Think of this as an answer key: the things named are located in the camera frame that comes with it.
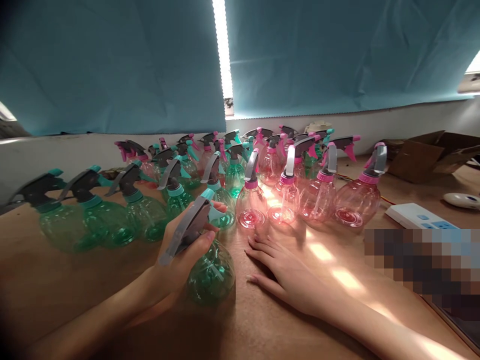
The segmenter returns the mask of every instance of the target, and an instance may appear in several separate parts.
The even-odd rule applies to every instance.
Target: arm
[[[214,206],[221,212],[226,211],[226,206],[219,202]],[[168,248],[187,210],[168,223],[160,254]],[[156,261],[155,265],[122,290],[40,339],[27,349],[27,359],[87,359],[121,329],[135,326],[167,310],[187,282],[190,270],[208,251],[215,232],[219,230],[210,224],[205,224],[204,228],[208,231],[178,254],[168,266],[160,266]]]
[[[265,264],[278,282],[260,274],[248,280],[297,310],[349,334],[382,359],[461,360],[445,346],[390,321],[360,301],[329,287],[278,242],[249,238],[246,254]]]

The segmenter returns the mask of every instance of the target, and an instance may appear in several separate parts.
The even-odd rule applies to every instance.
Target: blue curtain
[[[33,135],[225,131],[212,0],[17,0],[0,101]]]
[[[225,0],[235,115],[465,99],[478,0]]]

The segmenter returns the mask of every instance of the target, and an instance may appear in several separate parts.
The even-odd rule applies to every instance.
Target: forearm
[[[328,314],[322,312],[320,317],[357,339],[381,359],[464,359],[445,346],[390,321],[353,298],[345,297],[331,307],[332,311]]]
[[[35,343],[27,352],[32,360],[80,360],[91,356],[105,341],[152,304],[145,301],[148,271],[104,302]]]

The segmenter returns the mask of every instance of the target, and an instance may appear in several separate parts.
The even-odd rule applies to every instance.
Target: wire
[[[339,179],[345,180],[345,181],[347,181],[347,182],[352,182],[352,181],[353,181],[353,179],[352,179],[351,177],[348,177],[348,176],[346,176],[346,175],[342,175],[342,174],[340,174],[340,173],[338,173],[338,172],[337,172],[337,176],[338,176]],[[383,201],[385,201],[385,202],[387,202],[387,203],[389,203],[389,204],[391,204],[391,205],[397,205],[397,204],[394,203],[393,201],[388,200],[385,196],[381,196],[381,195],[380,195],[380,197],[381,197],[381,199],[382,199]]]

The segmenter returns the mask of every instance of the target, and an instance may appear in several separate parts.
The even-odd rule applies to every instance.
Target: white mouse
[[[459,208],[480,209],[480,197],[473,195],[450,192],[443,195],[443,200]]]

